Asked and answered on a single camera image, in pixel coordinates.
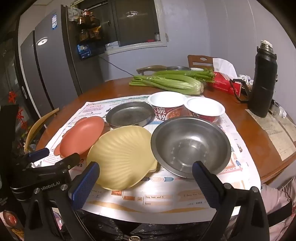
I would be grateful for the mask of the left hand red nails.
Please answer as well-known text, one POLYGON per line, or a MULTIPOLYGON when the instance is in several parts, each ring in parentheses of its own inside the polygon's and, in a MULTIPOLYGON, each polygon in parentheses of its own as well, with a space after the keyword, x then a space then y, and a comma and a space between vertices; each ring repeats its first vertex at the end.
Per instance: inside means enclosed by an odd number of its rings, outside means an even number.
POLYGON ((18 224, 17 217, 5 210, 1 212, 1 220, 3 221, 4 225, 9 228, 14 228, 18 224))

